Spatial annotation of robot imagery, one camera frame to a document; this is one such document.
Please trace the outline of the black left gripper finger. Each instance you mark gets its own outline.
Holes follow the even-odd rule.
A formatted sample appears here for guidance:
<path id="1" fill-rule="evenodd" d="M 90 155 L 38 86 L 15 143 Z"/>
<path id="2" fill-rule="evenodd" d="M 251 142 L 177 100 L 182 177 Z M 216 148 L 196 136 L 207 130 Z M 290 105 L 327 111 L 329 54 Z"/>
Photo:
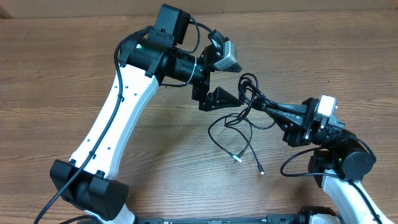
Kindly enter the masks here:
<path id="1" fill-rule="evenodd" d="M 233 72 L 233 73 L 239 73 L 241 72 L 242 67 L 239 65 L 239 63 L 235 63 L 229 67 L 226 67 L 224 69 L 219 69 L 221 72 Z"/>
<path id="2" fill-rule="evenodd" d="M 240 107 L 243 104 L 238 98 L 218 86 L 211 94 L 211 109 Z"/>

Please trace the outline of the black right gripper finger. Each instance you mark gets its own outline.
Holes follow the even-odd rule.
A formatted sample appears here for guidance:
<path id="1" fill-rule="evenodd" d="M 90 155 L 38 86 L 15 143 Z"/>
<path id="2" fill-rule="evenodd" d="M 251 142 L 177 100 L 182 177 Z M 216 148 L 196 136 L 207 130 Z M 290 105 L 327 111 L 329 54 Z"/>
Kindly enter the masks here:
<path id="1" fill-rule="evenodd" d="M 282 113 L 296 114 L 299 116 L 306 115 L 307 105 L 283 104 L 267 101 L 261 104 L 261 110 L 269 116 L 278 116 Z"/>
<path id="2" fill-rule="evenodd" d="M 266 113 L 285 132 L 303 131 L 307 110 L 266 109 Z"/>

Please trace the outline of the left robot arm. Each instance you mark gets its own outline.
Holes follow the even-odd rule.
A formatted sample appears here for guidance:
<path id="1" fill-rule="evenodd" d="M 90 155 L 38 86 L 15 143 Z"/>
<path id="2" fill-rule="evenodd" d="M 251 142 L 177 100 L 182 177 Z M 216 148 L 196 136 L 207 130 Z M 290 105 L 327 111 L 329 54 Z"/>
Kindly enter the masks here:
<path id="1" fill-rule="evenodd" d="M 176 88 L 191 85 L 192 99 L 202 111 L 240 105 L 224 89 L 210 90 L 212 72 L 241 71 L 236 46 L 209 29 L 210 45 L 196 57 L 180 48 L 189 25 L 202 28 L 189 13 L 164 4 L 153 26 L 118 44 L 113 87 L 94 125 L 69 160 L 56 160 L 50 169 L 58 197 L 83 210 L 93 223 L 136 220 L 126 205 L 129 187 L 116 176 L 129 137 L 164 78 L 174 79 Z"/>

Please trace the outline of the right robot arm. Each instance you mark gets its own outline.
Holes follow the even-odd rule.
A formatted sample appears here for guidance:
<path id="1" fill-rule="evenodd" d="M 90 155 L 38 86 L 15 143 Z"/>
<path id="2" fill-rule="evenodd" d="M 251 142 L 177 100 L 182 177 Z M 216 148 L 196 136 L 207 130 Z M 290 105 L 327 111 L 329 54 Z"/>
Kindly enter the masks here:
<path id="1" fill-rule="evenodd" d="M 266 112 L 284 131 L 291 147 L 314 144 L 307 176 L 332 199 L 338 211 L 327 207 L 302 207 L 284 223 L 390 223 L 361 182 L 376 163 L 371 148 L 345 128 L 335 116 L 337 100 L 332 96 L 309 98 L 299 105 L 261 100 Z"/>

